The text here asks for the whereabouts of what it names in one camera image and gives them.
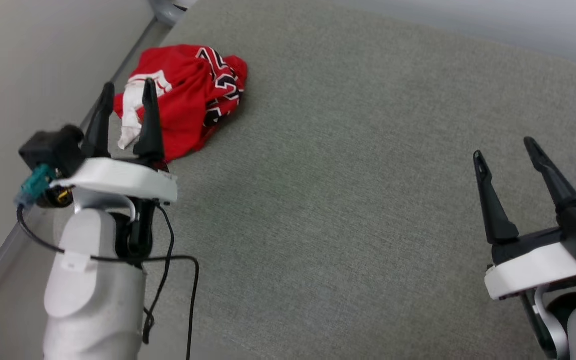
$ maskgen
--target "black cable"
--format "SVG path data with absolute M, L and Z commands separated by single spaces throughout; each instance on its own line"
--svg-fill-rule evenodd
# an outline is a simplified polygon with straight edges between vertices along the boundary
M 97 262 L 106 262 L 106 263 L 134 263 L 134 262 L 141 262 L 141 263 L 154 263 L 154 262 L 166 262 L 166 268 L 164 271 L 163 278 L 159 283 L 159 288 L 157 289 L 157 294 L 155 296 L 155 300 L 153 304 L 150 306 L 150 310 L 144 308 L 144 312 L 146 313 L 146 325 L 148 324 L 148 319 L 151 318 L 150 328 L 154 325 L 154 317 L 153 317 L 153 310 L 154 306 L 156 305 L 157 301 L 159 300 L 160 294 L 162 292 L 163 284 L 166 282 L 166 278 L 168 277 L 168 271 L 170 268 L 170 262 L 172 260 L 190 260 L 194 263 L 194 283 L 192 284 L 192 295 L 190 296 L 190 314 L 188 317 L 188 340 L 187 346 L 185 351 L 185 358 L 187 360 L 190 359 L 190 345 L 192 344 L 193 339 L 193 318 L 195 314 L 195 298 L 197 297 L 197 284 L 199 283 L 199 260 L 196 257 L 190 255 L 172 255 L 172 248 L 175 243 L 174 239 L 174 231 L 172 229 L 172 225 L 170 224 L 170 219 L 166 211 L 160 206 L 157 205 L 158 209 L 161 210 L 161 213 L 164 215 L 166 219 L 166 224 L 168 229 L 170 230 L 170 246 L 168 248 L 168 253 L 166 256 L 156 256 L 156 257 L 140 257 L 140 258 L 131 258 L 131 259 L 117 259 L 115 257 L 104 257 L 104 256 L 94 256 L 91 255 L 91 260 L 96 260 Z M 55 246 L 54 244 L 48 243 L 46 240 L 41 239 L 38 235 L 36 235 L 26 223 L 24 219 L 24 207 L 23 205 L 19 205 L 16 208 L 16 221 L 21 226 L 23 232 L 25 232 L 32 241 L 39 244 L 40 246 L 54 251 L 55 253 L 64 254 L 66 251 L 59 246 Z M 144 336 L 146 336 L 146 325 L 144 325 Z

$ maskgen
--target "robotic arm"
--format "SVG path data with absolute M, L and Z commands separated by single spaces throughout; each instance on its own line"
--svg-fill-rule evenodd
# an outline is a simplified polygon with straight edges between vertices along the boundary
M 43 351 L 47 360 L 136 359 L 149 343 L 153 310 L 171 260 L 195 265 L 190 300 L 187 358 L 199 280 L 199 263 L 172 255 L 174 232 L 162 205 L 178 200 L 176 177 L 163 162 L 164 150 L 153 80 L 144 87 L 145 107 L 135 158 L 112 159 L 108 125 L 115 87 L 108 83 L 96 103 L 86 135 L 72 125 L 58 132 L 38 132 L 19 154 L 32 170 L 15 199 L 17 219 L 35 242 L 55 251 L 44 304 L 48 324 Z M 58 246 L 40 239 L 26 225 L 24 210 L 37 204 L 62 208 L 73 204 Z M 114 210 L 123 209 L 130 215 Z M 165 257 L 151 257 L 153 216 L 160 210 L 170 229 Z M 144 307 L 146 262 L 165 262 L 165 272 L 150 309 Z M 146 322 L 143 325 L 143 313 Z
M 576 360 L 576 292 L 544 306 L 544 294 L 576 287 L 576 191 L 532 137 L 524 139 L 532 164 L 555 204 L 558 227 L 519 235 L 492 186 L 482 153 L 475 173 L 493 264 L 485 283 L 490 297 L 519 297 L 535 337 L 549 359 Z

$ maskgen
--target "red cloth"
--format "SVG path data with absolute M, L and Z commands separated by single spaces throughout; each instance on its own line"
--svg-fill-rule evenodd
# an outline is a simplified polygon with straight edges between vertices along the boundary
M 247 77 L 248 66 L 237 56 L 222 58 L 210 47 L 176 45 L 144 51 L 128 86 L 155 80 L 165 161 L 171 162 L 203 148 L 219 121 L 239 105 Z M 123 96 L 114 100 L 114 111 L 122 119 Z M 137 116 L 141 123 L 143 106 Z

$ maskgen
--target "gray wall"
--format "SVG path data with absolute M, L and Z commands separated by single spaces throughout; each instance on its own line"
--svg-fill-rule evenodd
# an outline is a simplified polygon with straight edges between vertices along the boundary
M 18 148 L 81 123 L 152 18 L 146 0 L 0 0 L 0 246 L 30 174 Z
M 576 62 L 576 0 L 330 1 Z

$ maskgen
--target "cable connector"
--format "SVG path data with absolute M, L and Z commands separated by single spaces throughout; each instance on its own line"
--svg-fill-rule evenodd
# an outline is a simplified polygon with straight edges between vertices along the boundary
M 46 190 L 50 188 L 50 183 L 57 177 L 57 172 L 47 164 L 41 164 L 34 168 L 21 190 L 14 197 L 14 205 L 22 205 L 28 209 L 34 205 Z

